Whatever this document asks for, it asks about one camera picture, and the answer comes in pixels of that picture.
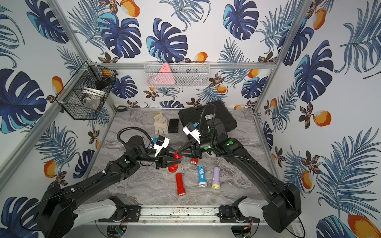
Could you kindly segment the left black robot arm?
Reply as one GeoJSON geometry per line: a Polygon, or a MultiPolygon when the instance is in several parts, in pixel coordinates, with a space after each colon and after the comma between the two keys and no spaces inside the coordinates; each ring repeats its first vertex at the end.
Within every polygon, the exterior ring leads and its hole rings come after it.
{"type": "Polygon", "coordinates": [[[159,137],[158,145],[147,148],[143,137],[136,135],[124,143],[125,152],[117,160],[110,161],[106,168],[74,185],[61,188],[53,185],[44,193],[37,205],[34,221],[46,238],[62,238],[79,218],[74,211],[92,196],[107,187],[132,176],[141,161],[154,162],[156,167],[167,168],[180,163],[179,153],[165,145],[165,138],[159,137]]]}

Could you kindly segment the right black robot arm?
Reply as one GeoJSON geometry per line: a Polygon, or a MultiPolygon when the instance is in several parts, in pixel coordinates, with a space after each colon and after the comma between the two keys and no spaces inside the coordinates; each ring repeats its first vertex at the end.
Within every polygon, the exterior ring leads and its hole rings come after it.
{"type": "Polygon", "coordinates": [[[191,139],[178,148],[178,154],[181,156],[200,158],[202,153],[213,153],[224,158],[257,187],[267,201],[267,205],[262,207],[263,217],[274,231],[283,232],[301,215],[299,189],[293,184],[285,184],[266,170],[237,139],[222,140],[222,137],[219,137],[214,142],[202,139],[200,143],[191,139]]]}

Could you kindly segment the red flashlight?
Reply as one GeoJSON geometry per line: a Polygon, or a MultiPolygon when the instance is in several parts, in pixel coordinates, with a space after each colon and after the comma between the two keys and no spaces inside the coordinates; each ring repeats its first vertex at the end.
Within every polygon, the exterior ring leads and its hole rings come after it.
{"type": "Polygon", "coordinates": [[[176,174],[176,183],[178,196],[184,196],[186,194],[186,190],[184,188],[183,177],[181,173],[176,174]]]}
{"type": "Polygon", "coordinates": [[[171,165],[168,167],[168,171],[171,173],[175,173],[178,170],[179,164],[181,163],[181,160],[183,158],[181,155],[179,155],[178,152],[176,152],[173,157],[174,161],[172,161],[171,165]]]}
{"type": "Polygon", "coordinates": [[[198,161],[199,161],[199,158],[193,158],[193,159],[191,159],[191,163],[193,164],[193,165],[197,165],[198,164],[198,161]]]}

